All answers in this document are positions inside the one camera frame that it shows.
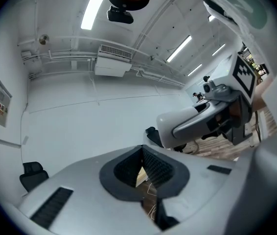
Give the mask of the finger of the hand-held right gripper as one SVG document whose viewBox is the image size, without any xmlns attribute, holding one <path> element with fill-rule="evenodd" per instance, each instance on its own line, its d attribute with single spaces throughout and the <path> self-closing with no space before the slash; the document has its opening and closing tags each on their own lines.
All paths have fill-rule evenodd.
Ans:
<svg viewBox="0 0 277 235">
<path fill-rule="evenodd" d="M 157 128 L 163 147 L 173 148 L 211 133 L 208 121 L 217 108 L 212 103 L 172 111 L 157 117 Z"/>
</svg>

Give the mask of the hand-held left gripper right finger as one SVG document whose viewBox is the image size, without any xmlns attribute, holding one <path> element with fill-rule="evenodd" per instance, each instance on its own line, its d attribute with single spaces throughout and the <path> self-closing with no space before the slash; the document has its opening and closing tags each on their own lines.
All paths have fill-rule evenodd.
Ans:
<svg viewBox="0 0 277 235">
<path fill-rule="evenodd" d="M 227 182 L 234 162 L 142 147 L 156 212 L 142 230 L 224 231 L 235 198 Z"/>
</svg>

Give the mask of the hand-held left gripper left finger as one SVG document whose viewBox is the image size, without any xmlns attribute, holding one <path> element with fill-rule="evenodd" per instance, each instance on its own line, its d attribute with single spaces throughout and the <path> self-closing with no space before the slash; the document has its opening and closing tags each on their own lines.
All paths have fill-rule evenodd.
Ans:
<svg viewBox="0 0 277 235">
<path fill-rule="evenodd" d="M 58 189 L 72 194 L 52 222 L 48 233 L 56 235 L 156 235 L 160 229 L 139 202 L 115 199 L 101 185 L 102 166 L 130 151 L 115 150 L 68 165 L 33 189 L 19 205 L 28 218 Z"/>
</svg>

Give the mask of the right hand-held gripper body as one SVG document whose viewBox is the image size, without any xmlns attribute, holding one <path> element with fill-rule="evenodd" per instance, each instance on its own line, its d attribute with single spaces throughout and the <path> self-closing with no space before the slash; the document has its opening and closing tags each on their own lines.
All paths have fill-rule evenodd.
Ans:
<svg viewBox="0 0 277 235">
<path fill-rule="evenodd" d="M 222 60 L 209 79 L 203 84 L 203 99 L 194 105 L 210 102 L 217 112 L 208 121 L 211 133 L 200 137 L 223 136 L 233 145 L 250 141 L 253 133 L 249 127 L 252 117 L 252 100 L 256 86 L 256 75 L 247 62 L 238 54 L 231 54 Z M 229 106 L 237 99 L 241 106 L 241 121 L 231 120 Z"/>
</svg>

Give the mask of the person's right hand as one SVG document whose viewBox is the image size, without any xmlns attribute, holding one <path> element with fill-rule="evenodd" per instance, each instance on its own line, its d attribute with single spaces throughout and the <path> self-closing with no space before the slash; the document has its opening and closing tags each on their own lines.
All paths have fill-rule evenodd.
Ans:
<svg viewBox="0 0 277 235">
<path fill-rule="evenodd" d="M 229 106 L 229 114 L 232 121 L 237 123 L 241 121 L 241 106 L 239 99 Z"/>
</svg>

